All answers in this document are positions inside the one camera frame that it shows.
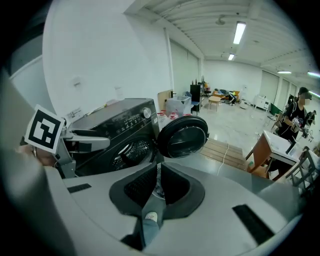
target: blue jeans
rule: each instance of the blue jeans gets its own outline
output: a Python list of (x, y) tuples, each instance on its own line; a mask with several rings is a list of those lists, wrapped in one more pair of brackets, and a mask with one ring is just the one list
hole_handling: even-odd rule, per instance
[(142, 221), (142, 228), (145, 246), (148, 246), (158, 234), (159, 226), (155, 221), (151, 219), (144, 219)]

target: control panel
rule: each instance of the control panel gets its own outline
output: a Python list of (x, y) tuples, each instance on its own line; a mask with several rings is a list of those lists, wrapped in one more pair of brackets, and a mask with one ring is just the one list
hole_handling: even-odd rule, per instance
[(130, 131), (134, 133), (155, 117), (157, 117), (156, 108), (152, 104), (142, 104), (130, 110), (124, 110), (122, 113), (99, 124), (93, 130), (97, 131), (99, 136), (107, 137), (110, 140), (121, 136), (123, 133)]

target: wooden table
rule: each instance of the wooden table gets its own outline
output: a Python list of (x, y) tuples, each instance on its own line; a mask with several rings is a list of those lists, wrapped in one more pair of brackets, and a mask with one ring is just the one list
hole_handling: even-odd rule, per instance
[(220, 102), (221, 98), (217, 97), (217, 96), (211, 96), (209, 98), (209, 102), (210, 102), (210, 109), (211, 109), (211, 103), (216, 103), (216, 111), (218, 111), (218, 106), (219, 106), (219, 102)]
[[(271, 161), (269, 162), (269, 165), (266, 168), (267, 171), (269, 170), (270, 165), (274, 159), (290, 165), (291, 168), (293, 165), (299, 162), (299, 159), (289, 154), (286, 154), (286, 150), (290, 147), (290, 145), (291, 144), (288, 140), (264, 130), (263, 134), (261, 135), (257, 143), (254, 145), (253, 149), (245, 158), (245, 160), (248, 160), (248, 158), (253, 154), (254, 167), (250, 170), (250, 173), (252, 173), (259, 166), (264, 164), (264, 162), (268, 158), (271, 158)], [(282, 175), (283, 173), (279, 174), (278, 176), (273, 178), (273, 181), (278, 180)]]

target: washer door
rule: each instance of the washer door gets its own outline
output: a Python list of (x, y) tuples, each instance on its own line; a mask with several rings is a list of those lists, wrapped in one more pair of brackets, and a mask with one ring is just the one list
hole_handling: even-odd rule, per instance
[(166, 125), (157, 138), (160, 153), (183, 158), (200, 151), (209, 138), (208, 125), (198, 116), (182, 116)]
[(122, 143), (110, 161), (111, 172), (152, 162), (156, 149), (152, 140), (147, 136), (136, 137)]

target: black rubber pad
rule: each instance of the black rubber pad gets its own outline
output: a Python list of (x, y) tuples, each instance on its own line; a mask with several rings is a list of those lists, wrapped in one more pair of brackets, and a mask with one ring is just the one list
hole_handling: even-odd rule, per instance
[(261, 245), (274, 235), (246, 204), (235, 206), (232, 209), (258, 245)]
[(81, 185), (71, 186), (71, 187), (68, 187), (67, 189), (70, 192), (70, 194), (72, 194), (81, 190), (86, 190), (88, 188), (91, 188), (91, 186), (88, 183), (85, 183)]

